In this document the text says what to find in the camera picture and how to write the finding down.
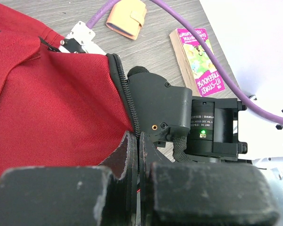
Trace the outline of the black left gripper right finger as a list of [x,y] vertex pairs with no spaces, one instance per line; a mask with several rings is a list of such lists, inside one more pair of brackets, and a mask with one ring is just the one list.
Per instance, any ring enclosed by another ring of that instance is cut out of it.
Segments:
[[280,211],[262,174],[247,163],[171,162],[140,135],[143,226],[274,226]]

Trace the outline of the purple treehouse paperback book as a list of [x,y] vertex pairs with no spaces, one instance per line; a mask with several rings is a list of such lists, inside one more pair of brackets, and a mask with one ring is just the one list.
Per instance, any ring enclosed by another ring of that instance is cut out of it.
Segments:
[[225,90],[224,81],[195,37],[183,28],[169,35],[184,84],[195,96],[208,97]]

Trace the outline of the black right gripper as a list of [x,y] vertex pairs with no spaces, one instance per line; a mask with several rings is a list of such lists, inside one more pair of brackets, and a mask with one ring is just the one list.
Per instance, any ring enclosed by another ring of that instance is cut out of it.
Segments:
[[164,77],[135,66],[127,74],[142,132],[156,147],[165,147],[191,129],[192,90],[171,85]]

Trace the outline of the red student backpack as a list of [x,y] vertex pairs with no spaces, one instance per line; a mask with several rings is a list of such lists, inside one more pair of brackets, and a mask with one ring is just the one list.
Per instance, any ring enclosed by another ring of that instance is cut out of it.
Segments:
[[60,53],[61,40],[0,4],[0,176],[15,167],[98,165],[137,130],[118,55]]

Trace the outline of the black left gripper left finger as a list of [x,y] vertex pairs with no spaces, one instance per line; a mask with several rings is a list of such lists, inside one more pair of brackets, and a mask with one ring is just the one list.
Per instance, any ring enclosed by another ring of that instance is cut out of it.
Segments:
[[0,177],[0,226],[133,226],[137,141],[126,132],[100,165],[11,168]]

